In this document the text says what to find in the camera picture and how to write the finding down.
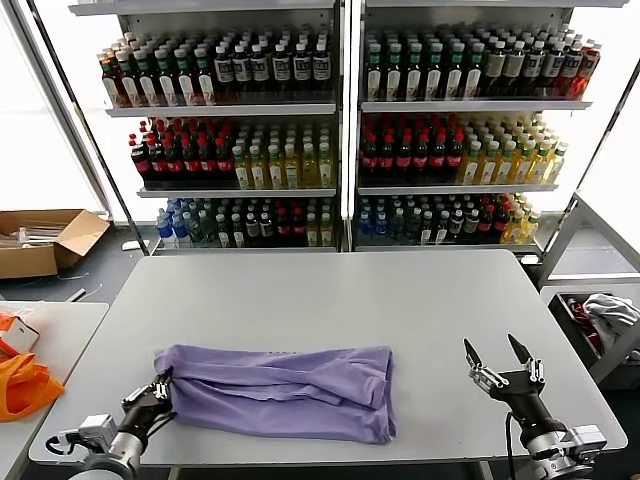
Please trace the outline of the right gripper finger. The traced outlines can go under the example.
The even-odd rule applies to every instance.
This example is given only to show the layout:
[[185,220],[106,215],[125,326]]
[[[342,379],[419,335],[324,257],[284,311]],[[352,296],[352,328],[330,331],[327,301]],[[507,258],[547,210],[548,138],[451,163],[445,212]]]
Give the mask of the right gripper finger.
[[465,358],[469,364],[469,377],[482,390],[502,389],[505,387],[505,378],[486,366],[480,359],[471,342],[464,339]]
[[513,335],[508,335],[509,343],[524,370],[529,375],[532,383],[543,382],[543,362],[539,358],[534,358],[528,348],[518,341]]

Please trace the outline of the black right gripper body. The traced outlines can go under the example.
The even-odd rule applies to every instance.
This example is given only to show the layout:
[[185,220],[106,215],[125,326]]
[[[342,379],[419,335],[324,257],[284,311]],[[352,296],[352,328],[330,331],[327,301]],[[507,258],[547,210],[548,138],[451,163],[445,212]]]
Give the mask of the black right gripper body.
[[509,384],[492,386],[489,396],[506,403],[521,428],[521,440],[533,440],[551,432],[564,432],[565,425],[552,417],[540,398],[544,385],[531,382],[526,371],[501,373]]

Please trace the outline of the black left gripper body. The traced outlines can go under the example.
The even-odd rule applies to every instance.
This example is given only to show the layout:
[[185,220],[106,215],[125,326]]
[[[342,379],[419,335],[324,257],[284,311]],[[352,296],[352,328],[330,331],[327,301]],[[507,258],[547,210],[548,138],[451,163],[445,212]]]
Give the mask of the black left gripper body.
[[120,432],[149,435],[150,432],[173,418],[173,405],[168,395],[141,393],[135,399],[122,402],[124,419]]

